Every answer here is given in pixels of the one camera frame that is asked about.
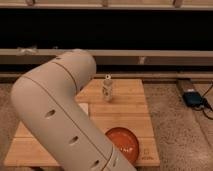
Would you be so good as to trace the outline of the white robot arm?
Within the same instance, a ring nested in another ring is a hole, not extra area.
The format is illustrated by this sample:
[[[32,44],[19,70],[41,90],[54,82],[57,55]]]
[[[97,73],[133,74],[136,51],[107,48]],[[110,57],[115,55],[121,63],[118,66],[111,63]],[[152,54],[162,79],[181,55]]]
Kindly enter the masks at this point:
[[[75,100],[96,62],[74,49],[23,74],[11,101],[23,124],[65,171],[136,171]]]

